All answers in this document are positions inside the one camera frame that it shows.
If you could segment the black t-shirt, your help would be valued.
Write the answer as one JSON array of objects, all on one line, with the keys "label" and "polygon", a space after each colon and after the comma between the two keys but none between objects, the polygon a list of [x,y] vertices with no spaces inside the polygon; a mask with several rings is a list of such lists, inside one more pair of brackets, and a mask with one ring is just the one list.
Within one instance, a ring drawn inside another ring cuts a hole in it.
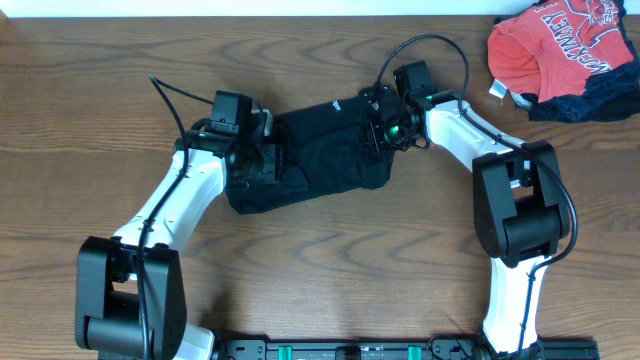
[{"label": "black t-shirt", "polygon": [[391,177],[395,151],[374,135],[377,125],[401,113],[400,96],[386,89],[373,101],[371,90],[277,115],[269,142],[281,148],[275,184],[226,189],[239,214],[264,213],[279,207],[354,189],[375,190]]}]

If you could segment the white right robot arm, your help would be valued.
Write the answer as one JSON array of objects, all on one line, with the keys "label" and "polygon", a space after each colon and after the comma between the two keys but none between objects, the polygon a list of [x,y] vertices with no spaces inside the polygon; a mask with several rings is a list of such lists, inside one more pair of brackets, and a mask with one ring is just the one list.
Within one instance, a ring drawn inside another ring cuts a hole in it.
[{"label": "white right robot arm", "polygon": [[536,314],[546,270],[576,242],[575,205],[547,142],[513,138],[478,115],[454,90],[360,92],[371,117],[373,148],[403,150],[422,138],[448,151],[472,175],[476,237],[491,259],[489,307],[480,357],[542,359]]}]

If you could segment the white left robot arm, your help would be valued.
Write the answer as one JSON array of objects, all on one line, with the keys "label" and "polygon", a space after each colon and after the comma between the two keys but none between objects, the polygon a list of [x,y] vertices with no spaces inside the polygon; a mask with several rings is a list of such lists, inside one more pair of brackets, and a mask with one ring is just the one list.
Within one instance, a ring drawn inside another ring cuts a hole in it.
[{"label": "white left robot arm", "polygon": [[188,321],[180,254],[210,203],[228,188],[281,177],[284,149],[190,132],[165,177],[108,238],[77,255],[75,341],[101,359],[214,359],[213,331]]}]

